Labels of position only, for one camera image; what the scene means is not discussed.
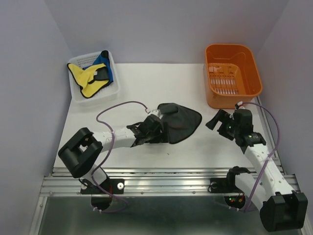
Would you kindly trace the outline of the black and purple towel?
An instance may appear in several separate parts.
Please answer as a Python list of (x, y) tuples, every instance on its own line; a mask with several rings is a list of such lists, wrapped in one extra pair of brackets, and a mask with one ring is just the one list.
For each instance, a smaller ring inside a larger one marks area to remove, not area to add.
[(161, 103), (157, 109), (162, 114), (161, 124), (170, 144), (190, 137), (202, 121), (199, 112), (176, 103)]

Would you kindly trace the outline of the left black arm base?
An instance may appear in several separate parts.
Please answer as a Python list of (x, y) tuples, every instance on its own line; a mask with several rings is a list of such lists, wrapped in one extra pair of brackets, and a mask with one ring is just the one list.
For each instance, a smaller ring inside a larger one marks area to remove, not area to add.
[[(104, 192), (87, 179), (79, 179), (81, 183), (80, 193), (83, 195), (104, 194)], [(109, 178), (100, 184), (100, 187), (111, 194), (121, 195), (124, 193), (125, 180)]]

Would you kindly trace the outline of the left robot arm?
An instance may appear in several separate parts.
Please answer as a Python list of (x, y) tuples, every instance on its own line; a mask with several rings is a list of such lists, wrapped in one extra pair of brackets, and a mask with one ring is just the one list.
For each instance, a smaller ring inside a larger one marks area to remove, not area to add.
[(79, 129), (58, 152), (66, 168), (75, 179), (83, 178), (92, 183), (98, 193), (122, 193), (119, 183), (112, 183), (101, 165), (95, 162), (100, 153), (110, 155), (113, 149), (137, 147), (146, 143), (168, 143), (168, 123), (156, 115), (148, 115), (143, 122), (109, 132), (92, 132)]

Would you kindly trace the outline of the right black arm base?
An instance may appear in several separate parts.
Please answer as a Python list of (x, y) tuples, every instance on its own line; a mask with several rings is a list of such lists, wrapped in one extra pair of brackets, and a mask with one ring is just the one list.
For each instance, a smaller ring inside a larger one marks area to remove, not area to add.
[(208, 187), (210, 193), (235, 193), (235, 188), (231, 187), (226, 178), (210, 178)]

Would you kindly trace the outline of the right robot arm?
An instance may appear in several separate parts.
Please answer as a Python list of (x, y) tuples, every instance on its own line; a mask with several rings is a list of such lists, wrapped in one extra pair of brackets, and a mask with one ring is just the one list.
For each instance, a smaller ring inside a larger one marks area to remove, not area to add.
[(230, 114), (220, 109), (206, 127), (213, 130), (218, 122), (221, 123), (218, 133), (235, 141), (258, 177), (253, 178), (245, 167), (235, 166), (229, 169), (226, 177), (211, 178), (208, 191), (242, 193), (246, 197), (242, 202), (231, 197), (225, 202), (238, 211), (254, 205), (268, 232), (303, 228), (308, 199), (304, 193), (296, 192), (278, 169), (265, 139), (253, 129), (252, 112), (238, 108)]

